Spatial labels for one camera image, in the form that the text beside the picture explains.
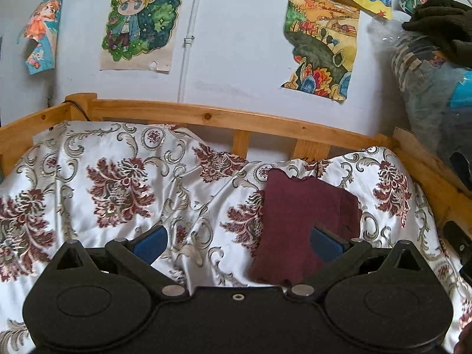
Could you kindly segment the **maroon long-sleeve garment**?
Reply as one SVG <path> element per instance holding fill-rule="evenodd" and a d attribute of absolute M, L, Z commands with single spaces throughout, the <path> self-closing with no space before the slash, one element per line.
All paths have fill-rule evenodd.
<path fill-rule="evenodd" d="M 344 240 L 360 235 L 357 196 L 317 177 L 288 177 L 271 169 L 264 191 L 263 230 L 248 277 L 275 285 L 298 284 L 324 263 L 310 244 L 315 225 Z"/>

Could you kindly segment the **white floral satin bedspread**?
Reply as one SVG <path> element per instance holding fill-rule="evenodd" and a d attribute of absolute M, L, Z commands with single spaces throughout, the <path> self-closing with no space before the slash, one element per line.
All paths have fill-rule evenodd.
<path fill-rule="evenodd" d="M 168 232 L 154 267 L 179 284 L 246 287 L 263 230 L 271 169 L 309 176 L 357 196 L 359 238 L 376 248 L 412 241 L 448 293 L 451 350 L 471 325 L 471 287 L 458 254 L 440 237 L 418 183 L 390 150 L 372 146 L 307 162 L 249 162 L 218 152 L 173 125 L 63 122 L 36 137 L 1 184 L 1 351 L 29 353 L 27 293 L 60 246 Z"/>

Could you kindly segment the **wooden plank on headboard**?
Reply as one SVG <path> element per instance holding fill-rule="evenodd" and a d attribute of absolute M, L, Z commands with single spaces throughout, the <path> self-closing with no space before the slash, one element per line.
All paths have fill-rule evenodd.
<path fill-rule="evenodd" d="M 471 198 L 471 191 L 463 185 L 455 172 L 439 158 L 431 154 L 426 147 L 416 139 L 413 133 L 396 127 L 393 132 L 393 139 L 399 143 L 399 147 L 402 151 L 424 163 L 433 172 L 460 189 L 468 198 Z"/>

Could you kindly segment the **plastic-wrapped bedding bundle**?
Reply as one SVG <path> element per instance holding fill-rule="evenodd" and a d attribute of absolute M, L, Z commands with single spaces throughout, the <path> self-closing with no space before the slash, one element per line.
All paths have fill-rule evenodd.
<path fill-rule="evenodd" d="M 471 69 L 432 40 L 404 33 L 390 53 L 414 136 L 471 188 Z"/>

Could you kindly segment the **dark green fleece garment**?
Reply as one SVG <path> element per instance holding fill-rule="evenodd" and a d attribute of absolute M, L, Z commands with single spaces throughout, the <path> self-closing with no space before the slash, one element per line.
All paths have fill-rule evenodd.
<path fill-rule="evenodd" d="M 430 37 L 451 62 L 471 68 L 471 14 L 455 0 L 426 0 L 401 27 Z"/>

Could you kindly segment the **colourful landscape poster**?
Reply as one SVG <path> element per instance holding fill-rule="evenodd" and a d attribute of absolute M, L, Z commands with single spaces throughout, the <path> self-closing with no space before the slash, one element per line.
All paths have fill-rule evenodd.
<path fill-rule="evenodd" d="M 297 68 L 282 87 L 345 101 L 359 18 L 359 9 L 334 0 L 288 0 L 284 34 Z"/>

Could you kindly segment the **blonde anime character poster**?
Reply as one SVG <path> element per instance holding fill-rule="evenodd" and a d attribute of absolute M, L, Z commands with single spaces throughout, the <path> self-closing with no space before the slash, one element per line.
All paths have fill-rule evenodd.
<path fill-rule="evenodd" d="M 168 73 L 181 5 L 182 0 L 111 0 L 100 69 Z"/>

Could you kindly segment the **curled orange-haired girl poster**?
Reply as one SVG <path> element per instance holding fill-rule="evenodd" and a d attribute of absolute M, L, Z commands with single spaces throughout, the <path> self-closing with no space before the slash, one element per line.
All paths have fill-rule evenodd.
<path fill-rule="evenodd" d="M 25 64 L 30 75 L 53 70 L 55 67 L 59 23 L 63 0 L 43 0 L 18 35 L 18 40 L 34 40 L 36 46 Z"/>

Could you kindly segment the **wooden bed frame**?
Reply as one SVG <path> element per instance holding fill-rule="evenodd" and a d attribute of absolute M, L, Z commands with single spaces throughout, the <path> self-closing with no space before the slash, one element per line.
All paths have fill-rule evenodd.
<path fill-rule="evenodd" d="M 64 121 L 124 120 L 174 125 L 202 125 L 232 130 L 232 153 L 244 158 L 252 133 L 292 138 L 296 141 L 292 158 L 321 160 L 335 147 L 361 150 L 380 145 L 392 150 L 422 187 L 432 207 L 437 225 L 455 221 L 471 233 L 471 198 L 440 177 L 424 163 L 402 151 L 399 143 L 381 133 L 375 137 L 291 118 L 255 114 L 165 101 L 99 99 L 93 93 L 71 94 L 57 106 L 30 114 L 1 128 L 1 171 L 9 174 L 19 158 L 33 144 L 33 137 Z"/>

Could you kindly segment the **white wall conduit pipe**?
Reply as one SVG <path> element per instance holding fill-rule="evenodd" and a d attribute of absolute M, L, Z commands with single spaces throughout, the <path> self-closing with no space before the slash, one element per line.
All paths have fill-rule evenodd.
<path fill-rule="evenodd" d="M 177 103 L 183 103 L 185 100 L 185 90 L 186 90 L 186 79 L 188 75 L 188 69 L 190 64 L 190 53 L 192 45 L 194 43 L 194 30 L 196 27 L 196 21 L 199 12 L 200 0 L 192 0 L 192 6 L 190 11 L 190 17 L 187 27 L 186 36 L 183 39 L 183 54 L 182 54 L 182 67 L 179 77 L 178 84 L 178 98 Z"/>

